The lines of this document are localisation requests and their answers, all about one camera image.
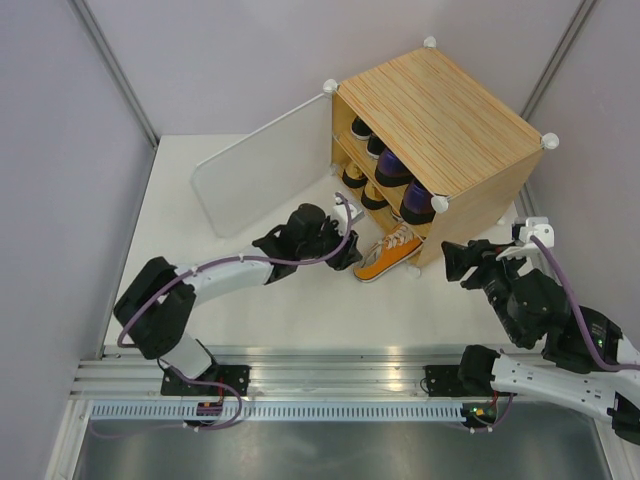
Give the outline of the wooden two-shelf shoe cabinet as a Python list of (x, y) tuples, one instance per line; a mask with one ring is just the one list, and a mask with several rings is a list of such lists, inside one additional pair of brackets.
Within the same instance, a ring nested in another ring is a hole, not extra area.
[(558, 137), (540, 134), (504, 102), (441, 53), (434, 37), (421, 48), (340, 83), (332, 98), (333, 164), (359, 167), (388, 201), (373, 214), (384, 232), (395, 222), (407, 186), (375, 177), (366, 141), (351, 133), (355, 119), (371, 128), (433, 194), (433, 220), (413, 226), (422, 245), (409, 263), (421, 268), (441, 255), (444, 241), (465, 243), (494, 225)]

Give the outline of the white translucent cabinet door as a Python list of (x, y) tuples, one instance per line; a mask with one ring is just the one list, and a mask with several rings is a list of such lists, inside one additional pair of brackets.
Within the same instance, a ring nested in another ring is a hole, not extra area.
[(191, 185), (214, 234), (238, 235), (326, 176), (331, 127), (321, 94), (199, 163)]

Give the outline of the gold heeled shoe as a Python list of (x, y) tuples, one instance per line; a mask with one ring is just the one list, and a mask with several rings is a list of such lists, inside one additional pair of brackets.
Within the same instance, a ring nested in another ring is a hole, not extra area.
[(389, 205), (389, 202), (377, 189), (375, 184), (371, 181), (368, 181), (363, 187), (361, 193), (361, 204), (368, 210), (378, 211), (387, 207)]
[(346, 186), (352, 189), (363, 188), (368, 183), (368, 177), (354, 161), (350, 161), (343, 169), (341, 179)]

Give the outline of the purple loafer shoe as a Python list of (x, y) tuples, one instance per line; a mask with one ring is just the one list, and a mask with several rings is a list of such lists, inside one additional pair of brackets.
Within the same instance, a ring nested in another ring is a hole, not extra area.
[(376, 181), (387, 188), (408, 185), (414, 178), (410, 170), (389, 148), (385, 148), (380, 154), (374, 175)]
[(400, 205), (400, 215), (410, 225), (430, 223), (435, 217), (433, 195), (414, 178), (407, 186)]

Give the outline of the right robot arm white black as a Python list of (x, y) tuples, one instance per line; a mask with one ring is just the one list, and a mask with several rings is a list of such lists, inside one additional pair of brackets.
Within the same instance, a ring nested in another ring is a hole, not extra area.
[(446, 278), (481, 290), (510, 341), (531, 349), (544, 343), (549, 369), (527, 365), (482, 345), (465, 348), (456, 371), (469, 395), (505, 392), (534, 397), (608, 423), (621, 439), (639, 442), (639, 351), (604, 314), (579, 305), (566, 276), (538, 269), (512, 244), (472, 240), (441, 245)]

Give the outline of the black canvas sneaker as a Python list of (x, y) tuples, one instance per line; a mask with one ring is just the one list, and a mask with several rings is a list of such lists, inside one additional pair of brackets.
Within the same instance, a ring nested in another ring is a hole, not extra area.
[(372, 134), (371, 128), (359, 116), (356, 116), (352, 121), (350, 132), (360, 141), (368, 141)]
[(367, 155), (373, 159), (378, 159), (384, 152), (386, 146), (384, 142), (374, 133), (372, 133), (367, 141)]

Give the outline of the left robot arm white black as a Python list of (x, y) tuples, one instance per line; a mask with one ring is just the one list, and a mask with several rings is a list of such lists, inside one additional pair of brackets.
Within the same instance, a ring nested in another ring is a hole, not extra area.
[(186, 331), (192, 311), (223, 295), (281, 281), (302, 266), (325, 263), (343, 271), (360, 261), (354, 225), (363, 212), (341, 194), (335, 200), (330, 213), (299, 205), (286, 223), (234, 255), (182, 266), (163, 256), (148, 260), (113, 308), (122, 328), (118, 346), (157, 361), (197, 395), (214, 391), (220, 368)]

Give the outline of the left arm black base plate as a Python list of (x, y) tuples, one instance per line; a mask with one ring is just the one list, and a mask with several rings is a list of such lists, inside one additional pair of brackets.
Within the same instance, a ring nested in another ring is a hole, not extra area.
[(211, 386), (211, 382), (222, 383), (245, 396), (250, 383), (248, 365), (217, 364), (210, 367), (196, 380), (183, 380), (171, 367), (163, 369), (160, 394), (162, 396), (232, 396), (223, 387)]

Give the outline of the orange canvas sneaker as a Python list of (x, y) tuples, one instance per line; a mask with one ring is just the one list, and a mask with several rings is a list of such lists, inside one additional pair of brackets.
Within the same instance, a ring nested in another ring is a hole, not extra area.
[(398, 210), (396, 210), (396, 209), (394, 209), (394, 208), (391, 208), (391, 209), (390, 209), (390, 213), (391, 213), (392, 218), (393, 218), (397, 223), (403, 223), (403, 222), (404, 222), (404, 219), (403, 219), (403, 217), (401, 216), (401, 214), (400, 214), (400, 212), (399, 212)]
[(353, 268), (353, 274), (361, 282), (372, 282), (416, 255), (422, 243), (423, 240), (408, 225), (399, 223), (369, 249)]

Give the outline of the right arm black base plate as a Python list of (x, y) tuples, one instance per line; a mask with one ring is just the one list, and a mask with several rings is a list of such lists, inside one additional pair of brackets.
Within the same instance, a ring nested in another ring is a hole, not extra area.
[(458, 378), (458, 365), (426, 365), (423, 370), (420, 387), (429, 397), (461, 398), (468, 395)]

